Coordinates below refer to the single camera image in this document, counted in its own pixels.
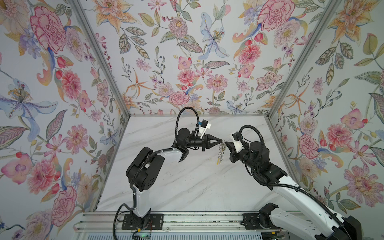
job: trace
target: orange lily illustration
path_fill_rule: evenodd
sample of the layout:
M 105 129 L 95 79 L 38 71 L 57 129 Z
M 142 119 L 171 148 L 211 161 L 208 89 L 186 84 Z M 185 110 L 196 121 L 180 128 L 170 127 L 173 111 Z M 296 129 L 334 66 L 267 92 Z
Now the orange lily illustration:
M 300 93 L 299 96 L 296 96 L 295 94 L 289 94 L 287 97 L 291 96 L 291 100 L 293 100 L 293 102 L 288 103 L 288 105 L 290 105 L 290 106 L 289 106 L 289 107 L 286 107 L 286 108 L 291 108 L 291 107 L 293 107 L 293 106 L 297 103 L 297 105 L 299 106 L 299 112 L 300 112 L 301 115 L 303 115 L 303 114 L 301 113 L 300 102 L 302 102 L 302 103 L 304 103 L 304 104 L 305 104 L 305 102 L 304 102 L 300 97 L 305 93 L 305 91 L 307 90 L 308 86 L 309 86 L 309 84 L 308 84 L 307 87 L 304 89 L 304 91 L 303 91 L 302 93 Z
M 127 90 L 125 91 L 124 94 L 126 94 L 130 88 L 132 88 L 132 90 L 135 90 L 135 89 L 136 89 L 136 92 L 135 92 L 135 94 L 134 94 L 133 96 L 135 96 L 136 93 L 137 93 L 137 91 L 138 91 L 138 95 L 137 95 L 137 97 L 136 97 L 136 99 L 137 99 L 137 98 L 139 97 L 139 95 L 140 95 L 140 87 L 143 87 L 143 88 L 146 88 L 146 89 L 150 89 L 150 90 L 153 90 L 153 89 L 152 89 L 152 88 L 149 88 L 149 87 L 146 87 L 146 86 L 143 85 L 144 83 L 147 83 L 147 82 L 141 82 L 141 83 L 139 83 L 139 79 L 138 79 L 138 77 L 137 77 L 136 70 L 133 69 L 133 71 L 135 72 L 136 83 L 135 83 L 135 84 L 132 84 L 132 85 L 130 85 L 130 86 L 128 86 L 128 87 L 127 87 Z

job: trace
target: red berry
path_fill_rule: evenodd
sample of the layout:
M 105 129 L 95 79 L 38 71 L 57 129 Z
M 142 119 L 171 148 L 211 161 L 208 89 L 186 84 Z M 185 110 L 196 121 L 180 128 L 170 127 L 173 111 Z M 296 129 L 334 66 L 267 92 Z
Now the red berry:
M 63 76 L 63 72 L 62 71 L 59 70 L 59 71 L 56 72 L 57 79 L 60 79 L 62 76 Z
M 60 171 L 57 171 L 56 174 L 55 174 L 55 178 L 54 180 L 57 181 L 57 179 L 59 179 L 61 176 L 61 172 Z
M 321 140 L 320 140 L 320 144 L 321 144 L 323 147 L 327 146 L 327 140 L 325 140 L 325 139 L 321 139 Z
M 248 40 L 245 42 L 245 45 L 248 46 L 248 45 L 251 45 L 252 44 L 252 41 L 251 40 Z
M 330 148 L 332 151 L 336 151 L 336 147 L 335 147 L 333 144 L 330 144 L 330 145 L 329 145 L 329 148 Z
M 57 64 L 59 65 L 59 67 L 65 68 L 65 60 L 64 60 L 64 58 L 58 57 L 57 58 Z

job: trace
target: pink peony illustration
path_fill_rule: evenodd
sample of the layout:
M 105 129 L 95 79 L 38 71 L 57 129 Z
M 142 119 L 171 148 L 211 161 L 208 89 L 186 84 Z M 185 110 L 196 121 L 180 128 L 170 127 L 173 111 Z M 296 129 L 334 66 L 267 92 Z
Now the pink peony illustration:
M 267 72 L 264 77 L 257 79 L 257 91 L 268 89 L 273 86 L 275 83 L 280 81 L 283 78 L 283 75 L 276 75 L 273 72 Z
M 256 44 L 245 46 L 239 55 L 239 62 L 241 64 L 250 64 L 253 63 L 256 59 L 260 57 L 260 47 Z
M 255 66 L 253 64 L 251 65 L 244 65 L 240 71 L 239 71 L 239 75 L 241 75 L 241 77 L 243 78 L 249 78 L 249 76 L 251 75 L 253 69 L 255 68 Z
M 191 69 L 183 69 L 177 75 L 177 79 L 185 85 L 192 83 L 195 77 L 195 73 Z
M 346 147 L 353 139 L 351 131 L 341 123 L 331 124 L 328 128 L 327 137 L 329 142 L 336 147 Z
M 313 136 L 316 127 L 317 127 L 317 120 L 314 120 L 313 118 L 306 117 L 300 123 L 301 131 L 304 134 L 307 134 L 310 136 Z
M 138 58 L 136 60 L 136 66 L 138 68 L 143 69 L 144 71 L 149 71 L 149 69 L 151 69 L 152 67 L 147 63 L 147 62 L 144 62 L 144 60 L 141 60 L 140 58 Z
M 249 87 L 248 85 L 246 84 L 246 82 L 242 81 L 241 83 L 238 83 L 237 84 L 237 90 L 240 90 L 242 92 L 245 92 L 245 91 L 248 91 L 249 90 Z
M 175 105 L 183 105 L 189 101 L 189 95 L 185 92 L 177 91 L 169 96 L 169 101 Z
M 53 225 L 60 227 L 70 218 L 75 207 L 76 198 L 76 190 L 72 186 L 68 186 L 67 190 L 59 192 L 51 212 Z
M 191 58 L 179 57 L 178 69 L 188 69 L 192 65 Z
M 108 84 L 107 80 L 103 80 L 103 83 L 99 83 L 96 85 L 97 87 L 97 100 L 103 103 L 103 106 L 106 107 L 108 105 L 109 100 L 109 92 L 108 92 Z
M 81 91 L 80 78 L 77 73 L 65 71 L 61 78 L 62 89 L 67 97 L 76 99 Z
M 65 45 L 65 31 L 60 18 L 46 7 L 35 7 L 35 15 L 30 18 L 31 28 L 40 45 L 57 54 Z
M 284 23 L 277 30 L 275 30 L 275 40 L 273 44 L 275 46 L 281 46 L 281 45 L 287 44 L 296 36 L 296 33 L 299 29 L 300 29 L 300 23 L 295 19 L 292 19 Z
M 53 144 L 50 144 L 50 143 L 47 143 L 47 144 L 46 144 L 46 147 L 49 148 L 49 149 L 52 149 L 52 150 L 50 150 L 50 151 L 48 151 L 48 152 L 45 152 L 45 153 L 44 153 L 44 157 L 46 157 L 46 156 L 52 154 L 51 159 L 53 159 L 54 157 L 56 157 L 56 153 L 57 153 L 57 152 L 61 152 L 61 149 L 59 149 L 59 147 L 60 147 L 60 145 L 61 145 L 63 142 L 65 142 L 65 140 L 66 140 L 65 138 L 64 138 L 63 140 L 62 140 L 61 138 L 62 138 L 62 135 L 61 135 L 61 134 L 59 134 L 57 140 L 56 140 L 56 137 L 53 136 L 53 138 L 52 138 L 52 143 L 53 143 Z
M 299 138 L 300 150 L 301 152 L 309 159 L 314 159 L 319 155 L 317 149 L 319 145 L 316 143 L 316 140 L 309 135 L 302 135 Z
M 99 121 L 101 119 L 101 111 L 100 110 L 91 110 L 91 118 L 95 122 Z
M 28 178 L 30 193 L 38 194 L 47 190 L 53 182 L 55 173 L 55 166 L 49 160 L 37 162 L 32 168 L 32 177 Z
M 364 127 L 364 123 L 362 122 L 362 115 L 358 108 L 352 110 L 347 115 L 344 115 L 340 120 L 350 129 L 358 129 Z
M 257 24 L 262 24 L 261 30 L 271 31 L 288 21 L 294 9 L 291 0 L 268 0 L 257 17 Z
M 72 149 L 72 155 L 78 154 L 79 149 L 88 146 L 88 135 L 86 135 L 87 129 L 83 128 L 82 124 L 77 127 L 72 126 L 72 131 L 68 131 L 67 134 L 69 137 L 66 138 L 66 147 L 68 150 Z
M 79 34 L 73 28 L 67 28 L 65 33 L 66 48 L 74 55 L 74 57 L 81 61 L 84 54 L 84 45 L 80 39 Z
M 161 96 L 168 97 L 172 93 L 174 93 L 174 90 L 170 83 L 164 83 L 163 85 L 159 86 L 159 94 Z
M 187 23 L 181 17 L 173 18 L 168 27 L 177 38 L 182 38 L 188 33 Z
M 79 97 L 79 104 L 80 104 L 80 108 L 86 112 L 86 108 L 89 108 L 92 106 L 91 104 L 91 100 L 89 99 L 88 97 L 88 94 L 85 90 L 83 90 L 80 94 L 80 97 Z
M 376 174 L 369 175 L 369 168 L 363 166 L 352 167 L 352 172 L 345 169 L 344 178 L 349 181 L 348 196 L 356 197 L 359 203 L 362 203 L 364 197 L 365 204 L 374 207 L 377 202 L 383 203 L 383 195 L 380 193 L 384 191 L 383 184 L 376 182 L 379 179 Z
M 211 76 L 208 80 L 207 80 L 207 88 L 208 89 L 213 89 L 215 92 L 220 92 L 220 91 L 223 91 L 224 88 L 226 88 L 228 85 L 227 85 L 227 81 L 228 79 L 226 79 L 223 75 L 218 75 L 216 74 L 214 77 Z
M 1 168 L 1 172 L 12 179 L 12 182 L 22 184 L 26 180 L 32 167 L 32 162 L 28 154 L 23 154 L 19 159 L 8 162 Z
M 45 239 L 51 230 L 51 210 L 38 211 L 32 214 L 26 222 L 24 239 L 41 240 Z

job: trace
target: black bracket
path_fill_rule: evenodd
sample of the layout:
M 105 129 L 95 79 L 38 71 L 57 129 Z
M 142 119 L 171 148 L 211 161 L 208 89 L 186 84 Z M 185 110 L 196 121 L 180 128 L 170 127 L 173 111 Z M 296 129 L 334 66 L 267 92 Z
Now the black bracket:
M 137 226 L 134 224 L 135 220 L 131 214 L 126 214 L 122 223 L 122 230 L 137 230 Z M 164 214 L 150 214 L 149 215 L 149 226 L 146 230 L 162 230 L 164 222 Z

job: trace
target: black cable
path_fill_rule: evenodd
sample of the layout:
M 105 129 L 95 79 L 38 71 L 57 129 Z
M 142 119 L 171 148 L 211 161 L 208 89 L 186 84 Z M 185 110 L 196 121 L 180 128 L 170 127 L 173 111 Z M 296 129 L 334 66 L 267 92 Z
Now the black cable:
M 119 209 L 118 209 L 117 212 L 116 212 L 115 218 L 114 218 L 114 220 L 113 220 L 112 235 L 113 235 L 113 239 L 114 239 L 114 240 L 118 240 L 118 238 L 116 237 L 115 228 L 116 228 L 116 220 L 117 220 L 117 218 L 118 218 L 120 209 L 121 209 L 122 207 L 125 207 L 125 208 L 128 209 L 129 211 L 132 211 L 132 210 L 133 210 L 133 208 L 132 208 L 132 207 L 129 207 L 127 204 L 121 204 L 121 205 L 120 205 Z
M 176 127 L 175 127 L 175 141 L 173 141 L 173 144 L 172 144 L 172 147 L 175 147 L 176 145 L 176 140 L 177 140 L 177 128 L 179 126 L 179 119 L 180 119 L 180 116 L 181 116 L 181 113 L 186 110 L 186 109 L 191 109 L 195 114 L 196 114 L 196 118 L 197 118 L 197 122 L 199 123 L 199 115 L 197 114 L 196 110 L 194 108 L 191 108 L 191 107 L 185 107 L 183 109 L 180 110 L 179 114 L 177 115 L 177 119 L 176 119 Z

